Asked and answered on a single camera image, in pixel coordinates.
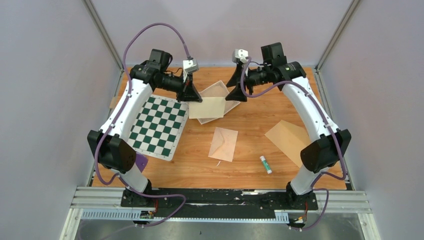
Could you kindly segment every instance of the beige envelope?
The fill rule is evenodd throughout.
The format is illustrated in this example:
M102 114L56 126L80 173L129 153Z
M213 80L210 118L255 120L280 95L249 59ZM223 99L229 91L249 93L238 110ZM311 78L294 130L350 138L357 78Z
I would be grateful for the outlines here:
M232 162L238 133L238 131L216 127L208 157Z
M281 120L265 136L294 164L299 168L302 166L301 151L311 143L305 129Z
M188 103L189 119L223 118L226 100L225 97L203 97L202 102Z

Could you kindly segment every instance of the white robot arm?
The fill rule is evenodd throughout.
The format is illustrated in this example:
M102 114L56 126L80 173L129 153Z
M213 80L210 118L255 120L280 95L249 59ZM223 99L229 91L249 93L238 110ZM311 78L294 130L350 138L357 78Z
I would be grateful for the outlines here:
M178 101L202 101L193 85L193 73L199 70L196 60L184 60L183 74L174 76L172 73L165 73L171 58L169 53L153 49L149 60L135 65L130 71L131 91L129 91L130 82L128 82L123 96L108 120L99 131L92 130L87 136L95 156L103 133L111 128L100 145L98 162L118 174L128 186L140 193L145 191L149 183L142 174L148 160L129 146L127 141L131 127L144 103L156 88L175 92Z
M329 129L336 130L335 136L342 155L348 147L351 135L347 129L340 130L324 111L311 89L302 66L298 62L287 63L281 43L263 46L261 51L264 63L257 69L251 70L244 67L245 64L250 62L248 51L234 50L232 61L237 66L227 83L227 87L235 88L226 97L226 100L246 102L246 88L249 90L250 97L258 97L267 90L260 94L251 95L254 86L281 83L278 84L278 88L294 105L311 140L311 144L299 153L303 165L296 177L287 184L287 191L292 193L293 205L300 205L305 202L305 197L312 192L312 185L317 177L339 160L336 143Z

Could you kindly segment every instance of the green and white chessboard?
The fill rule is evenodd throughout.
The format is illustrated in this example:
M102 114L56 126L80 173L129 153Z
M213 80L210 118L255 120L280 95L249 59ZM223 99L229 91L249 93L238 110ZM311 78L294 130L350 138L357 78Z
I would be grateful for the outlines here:
M188 117L187 103L151 95L137 115L128 144L141 154L171 161Z

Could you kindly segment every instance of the glue stick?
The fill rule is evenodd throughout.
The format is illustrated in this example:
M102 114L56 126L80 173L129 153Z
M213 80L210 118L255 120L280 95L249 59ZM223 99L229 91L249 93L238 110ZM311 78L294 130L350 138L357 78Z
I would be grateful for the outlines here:
M265 167L266 172L267 172L268 174L271 174L273 171L271 170L270 166L268 165L268 162L267 162L267 160L265 159L265 157L264 157L264 156L260 156L260 160L262 161L262 164L263 164L263 166Z

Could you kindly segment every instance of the wooden tabletop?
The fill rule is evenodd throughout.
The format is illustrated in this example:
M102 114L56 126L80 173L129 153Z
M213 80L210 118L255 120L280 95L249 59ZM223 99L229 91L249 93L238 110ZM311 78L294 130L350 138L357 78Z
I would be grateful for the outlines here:
M201 67L194 73L194 84L200 92L220 80L227 83L234 70L234 67ZM312 69L305 68L305 71L313 92L319 98ZM127 78L124 77L119 98L126 84ZM269 85L257 86L254 91L259 93L267 87ZM156 89L154 94L173 99L176 97L175 93L162 89ZM280 120L305 128L290 100L278 88L261 97L249 98L224 118L204 125L197 119L188 119L172 161L149 156L143 174L156 188L285 189L287 182L296 176L299 168L265 136ZM221 161L218 166L218 159L208 157L216 127L238 131L233 161ZM267 174L262 165L262 155L266 157L272 169L271 174ZM109 180L113 175L101 165L99 169L105 180ZM332 167L330 172L341 176L339 163ZM97 177L92 185L103 186ZM123 185L116 179L109 186ZM321 177L315 186L346 189L343 181L327 175Z

